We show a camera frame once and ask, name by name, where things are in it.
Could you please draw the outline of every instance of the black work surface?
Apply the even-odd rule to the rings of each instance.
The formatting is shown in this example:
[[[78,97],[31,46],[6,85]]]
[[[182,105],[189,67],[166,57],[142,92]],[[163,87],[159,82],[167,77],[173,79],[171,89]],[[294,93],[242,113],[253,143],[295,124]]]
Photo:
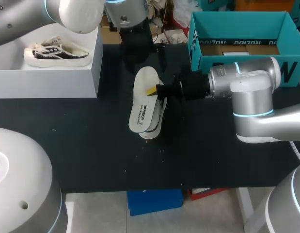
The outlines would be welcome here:
[[[167,46],[166,57],[164,74],[156,55],[140,67],[169,83],[189,64],[187,45]],[[0,127],[36,140],[67,193],[275,186],[300,164],[288,142],[238,141],[230,99],[169,98],[160,136],[144,140],[128,128],[133,84],[119,47],[106,45],[97,99],[0,100]],[[273,102],[300,103],[300,88],[279,88]]]

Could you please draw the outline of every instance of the blue box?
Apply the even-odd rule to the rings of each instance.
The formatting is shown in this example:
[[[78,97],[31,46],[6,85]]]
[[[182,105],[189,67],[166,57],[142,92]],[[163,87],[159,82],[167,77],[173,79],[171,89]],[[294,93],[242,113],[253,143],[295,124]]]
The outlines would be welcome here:
[[[203,56],[200,44],[277,45],[281,86],[300,81],[300,33],[287,12],[194,12],[188,48],[193,71],[208,73],[213,65],[260,59],[267,55]]]
[[[181,207],[183,197],[180,189],[128,191],[127,202],[130,215],[135,216]]]
[[[290,15],[296,27],[300,27],[300,0],[294,1]]]

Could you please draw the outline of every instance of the shoe sole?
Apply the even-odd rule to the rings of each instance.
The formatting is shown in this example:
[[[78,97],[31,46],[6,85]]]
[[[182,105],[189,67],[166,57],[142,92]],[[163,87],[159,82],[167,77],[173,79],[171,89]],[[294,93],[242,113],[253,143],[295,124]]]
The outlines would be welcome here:
[[[84,67],[91,62],[90,56],[79,59],[36,59],[24,56],[25,62],[32,67]]]
[[[156,128],[156,130],[154,130],[153,132],[150,132],[150,133],[147,133],[147,132],[139,133],[140,137],[142,137],[144,139],[154,139],[160,134],[161,124],[163,121],[166,106],[167,106],[167,98],[164,99],[164,104],[163,104],[163,108],[161,111],[161,117],[159,118],[158,127]]]

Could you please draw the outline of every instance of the white box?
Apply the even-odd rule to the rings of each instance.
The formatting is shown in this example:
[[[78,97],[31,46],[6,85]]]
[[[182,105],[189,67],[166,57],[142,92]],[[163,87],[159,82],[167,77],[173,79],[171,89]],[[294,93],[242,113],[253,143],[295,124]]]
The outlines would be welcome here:
[[[53,36],[63,36],[86,48],[92,61],[85,67],[31,67],[24,61],[24,49]],[[0,99],[96,98],[101,62],[100,29],[77,34],[59,24],[39,28],[0,46]]]

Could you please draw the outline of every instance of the black and white sneaker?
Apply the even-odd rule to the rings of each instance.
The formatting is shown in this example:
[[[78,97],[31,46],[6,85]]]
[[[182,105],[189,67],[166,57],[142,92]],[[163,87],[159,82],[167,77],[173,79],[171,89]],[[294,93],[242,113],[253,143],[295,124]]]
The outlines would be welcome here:
[[[33,67],[84,67],[91,62],[85,49],[60,36],[25,48],[24,60]]]

